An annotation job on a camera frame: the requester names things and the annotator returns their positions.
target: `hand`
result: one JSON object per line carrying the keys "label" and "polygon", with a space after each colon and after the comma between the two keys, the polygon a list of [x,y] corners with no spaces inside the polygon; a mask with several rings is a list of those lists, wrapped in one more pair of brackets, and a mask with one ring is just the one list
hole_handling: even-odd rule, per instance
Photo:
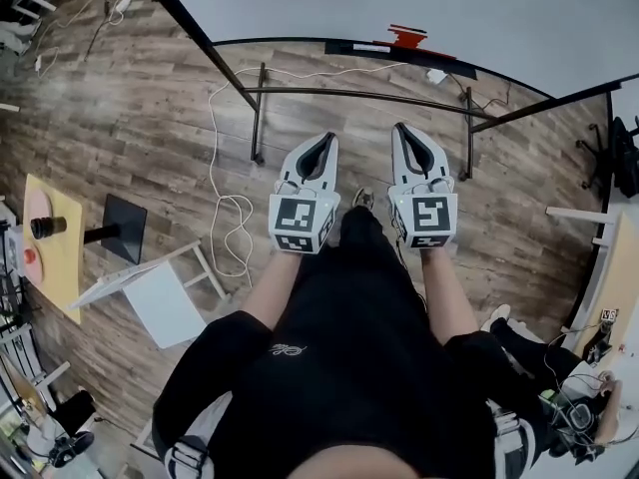
{"label": "hand", "polygon": [[601,374],[599,374],[599,379],[601,380],[599,394],[603,395],[606,392],[612,392],[616,384],[614,373],[612,371],[603,371]]}

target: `wooden floor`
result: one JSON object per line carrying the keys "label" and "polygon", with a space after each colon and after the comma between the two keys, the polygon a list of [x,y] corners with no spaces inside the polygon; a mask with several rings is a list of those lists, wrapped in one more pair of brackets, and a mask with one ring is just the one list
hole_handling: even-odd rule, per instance
{"label": "wooden floor", "polygon": [[[54,17],[64,24],[87,0],[53,0]],[[157,257],[193,239],[204,239],[215,208],[209,182],[214,133],[207,98],[225,82],[205,55],[168,13],[153,0],[136,0],[123,23],[106,26],[88,59],[85,54],[102,20],[95,0],[66,29],[54,27],[41,50],[58,46],[57,63],[43,79],[32,70],[34,48],[21,59],[14,77],[2,81],[0,101],[22,107],[19,114],[0,115],[0,194],[11,206],[23,204],[25,177],[33,173],[67,191],[87,208],[89,227],[100,222],[105,195],[116,194],[149,211],[143,259]],[[383,63],[325,56],[321,44],[268,43],[220,48],[234,69],[259,66],[294,73],[375,68]],[[51,60],[45,58],[45,66]],[[254,84],[257,72],[242,75]],[[480,74],[478,81],[459,78],[473,88],[478,105],[492,98],[495,115],[541,98]],[[459,87],[447,79],[430,85],[425,70],[401,66],[376,74],[351,73],[338,78],[296,80],[270,73],[269,83],[288,86],[359,88],[458,104]],[[223,194],[249,197],[256,213],[248,224],[255,251],[255,278],[268,260],[268,195],[283,158],[300,141],[325,130],[339,137],[338,191],[348,203],[356,188],[373,187],[375,214],[389,236],[384,194],[391,181],[390,130],[408,122],[429,133],[446,150],[458,174],[465,161],[464,118],[408,105],[319,97],[267,96],[262,126],[266,165],[249,161],[253,113],[232,89],[214,100],[220,128],[220,150],[214,170]],[[544,214],[548,205],[598,211],[600,203],[580,187],[593,165],[575,148],[577,139],[592,142],[590,123],[605,130],[603,97],[539,114],[492,129],[475,138],[474,179],[459,183],[459,224],[451,249],[468,297],[483,320],[501,303],[543,337],[555,334],[574,301],[590,240],[591,224],[560,222]],[[238,265],[221,244],[237,219],[223,205],[215,245],[220,267]],[[248,244],[237,241],[246,251]],[[417,288],[418,256],[404,251]],[[85,286],[123,263],[96,244],[86,247]],[[194,270],[180,264],[180,273]],[[221,278],[228,291],[242,298],[242,278]],[[99,411],[129,431],[139,431],[184,347],[159,350],[121,295],[87,307],[81,326],[65,318],[34,291],[42,304],[35,322],[43,355],[51,363],[71,362],[71,372],[58,388],[70,393],[83,385]],[[218,298],[212,289],[194,292],[194,300],[211,317]]]}

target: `white strap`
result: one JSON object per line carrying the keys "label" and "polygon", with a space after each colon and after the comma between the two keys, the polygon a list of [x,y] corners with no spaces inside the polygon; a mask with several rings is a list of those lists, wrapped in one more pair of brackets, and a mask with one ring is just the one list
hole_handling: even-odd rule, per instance
{"label": "white strap", "polygon": [[165,468],[172,479],[214,479],[215,467],[209,457],[209,442],[222,420],[233,394],[218,397],[189,427],[187,434],[165,457]]}
{"label": "white strap", "polygon": [[[519,417],[514,412],[503,412],[494,402],[489,402],[497,425],[497,436],[495,437],[495,478],[496,479],[519,479],[532,467],[535,456],[535,435],[532,426]],[[516,477],[511,477],[506,470],[508,454],[511,452],[526,453],[526,462],[521,473]]]}

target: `black cylinder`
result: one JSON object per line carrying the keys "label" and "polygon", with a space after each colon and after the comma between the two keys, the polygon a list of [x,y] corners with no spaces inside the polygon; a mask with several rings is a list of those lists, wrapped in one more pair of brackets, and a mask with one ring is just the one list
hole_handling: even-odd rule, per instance
{"label": "black cylinder", "polygon": [[103,228],[84,231],[84,244],[94,241],[105,240],[106,238],[117,238],[120,235],[120,226],[111,224]]}
{"label": "black cylinder", "polygon": [[44,219],[33,219],[31,221],[31,233],[36,240],[63,233],[66,229],[67,221],[64,217],[56,217],[54,219],[47,217]]}

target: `red object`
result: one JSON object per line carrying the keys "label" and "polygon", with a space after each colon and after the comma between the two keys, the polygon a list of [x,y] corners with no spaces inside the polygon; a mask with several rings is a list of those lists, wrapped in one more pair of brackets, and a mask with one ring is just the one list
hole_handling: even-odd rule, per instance
{"label": "red object", "polygon": [[406,48],[409,50],[419,50],[425,53],[431,53],[433,55],[439,55],[440,57],[446,57],[448,59],[456,59],[452,55],[446,55],[445,53],[433,52],[430,50],[424,50],[419,48],[419,43],[424,39],[427,39],[425,30],[418,28],[402,27],[401,25],[390,25],[388,32],[392,32],[396,38],[394,43],[385,43],[382,41],[373,41],[372,44],[383,44],[385,46],[396,46],[398,48]]}
{"label": "red object", "polygon": [[388,32],[397,36],[393,44],[401,48],[418,48],[419,43],[428,37],[425,30],[402,27],[401,25],[391,24]]}
{"label": "red object", "polygon": [[27,264],[32,264],[33,262],[35,262],[35,260],[36,260],[36,253],[30,248],[25,248],[24,261]]}

